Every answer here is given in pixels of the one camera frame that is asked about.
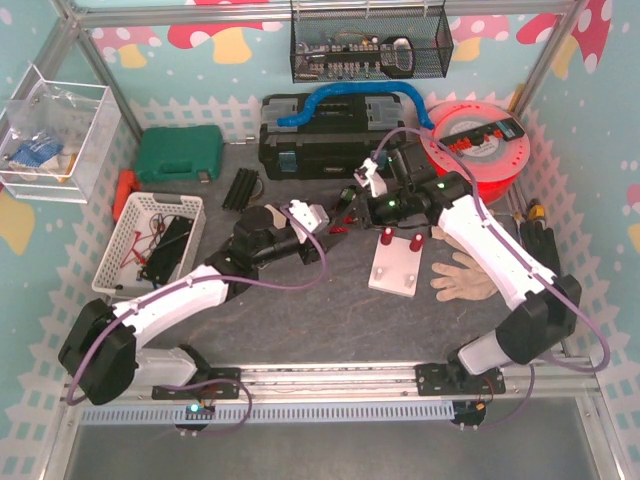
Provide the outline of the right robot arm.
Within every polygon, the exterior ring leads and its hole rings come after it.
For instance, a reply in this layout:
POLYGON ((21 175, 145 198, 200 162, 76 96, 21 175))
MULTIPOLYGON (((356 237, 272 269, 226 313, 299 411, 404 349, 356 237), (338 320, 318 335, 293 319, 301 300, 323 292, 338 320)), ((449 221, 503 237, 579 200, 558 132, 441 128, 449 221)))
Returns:
POLYGON ((393 189, 371 158, 354 172, 361 189, 355 198, 360 222, 381 231, 368 285, 415 295, 424 237, 395 234, 400 221, 411 216, 423 216, 432 233, 460 247, 463 257, 457 267, 436 267, 436 287, 460 292, 472 286, 471 277, 478 274, 501 294, 510 313, 495 329, 437 365, 439 375, 431 384, 438 393, 477 392, 483 375, 509 363, 526 365, 574 332, 581 287, 573 276, 557 275, 510 237, 463 175, 440 175, 427 164, 412 167, 420 152, 417 144, 392 151, 393 189))

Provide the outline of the orange black pliers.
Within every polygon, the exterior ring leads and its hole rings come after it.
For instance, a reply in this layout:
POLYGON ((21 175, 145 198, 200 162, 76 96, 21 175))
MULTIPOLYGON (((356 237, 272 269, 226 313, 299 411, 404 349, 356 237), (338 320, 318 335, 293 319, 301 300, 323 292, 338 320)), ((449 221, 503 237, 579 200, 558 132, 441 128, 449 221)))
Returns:
POLYGON ((350 229, 362 230, 365 228, 363 220, 363 208, 366 201, 361 197, 356 197, 352 202, 346 203, 341 200, 330 213, 329 229, 333 226, 343 226, 350 229))

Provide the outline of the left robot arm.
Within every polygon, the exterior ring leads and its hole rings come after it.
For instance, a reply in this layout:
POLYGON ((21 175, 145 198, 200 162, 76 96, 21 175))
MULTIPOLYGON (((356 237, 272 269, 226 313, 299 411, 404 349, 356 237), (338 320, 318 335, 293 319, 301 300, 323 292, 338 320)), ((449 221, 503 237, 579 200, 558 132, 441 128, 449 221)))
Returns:
POLYGON ((200 392, 212 382, 209 364, 189 345, 151 349, 161 333, 204 310, 221 306, 251 286, 265 287, 261 267, 292 255, 328 268, 328 251, 342 240, 343 220, 319 204, 292 200, 245 210, 230 237, 193 271, 143 296, 80 311, 58 361, 71 377, 66 402, 109 403, 131 386, 200 392))

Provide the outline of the red large spring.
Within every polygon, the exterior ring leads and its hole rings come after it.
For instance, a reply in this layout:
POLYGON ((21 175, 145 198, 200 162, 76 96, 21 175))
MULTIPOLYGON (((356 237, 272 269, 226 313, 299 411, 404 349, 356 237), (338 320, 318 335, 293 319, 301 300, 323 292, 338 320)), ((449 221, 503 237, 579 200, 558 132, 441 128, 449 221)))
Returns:
POLYGON ((395 230, 393 228, 386 227, 380 236, 380 243, 383 246, 389 246, 393 241, 394 234, 395 234, 395 230))

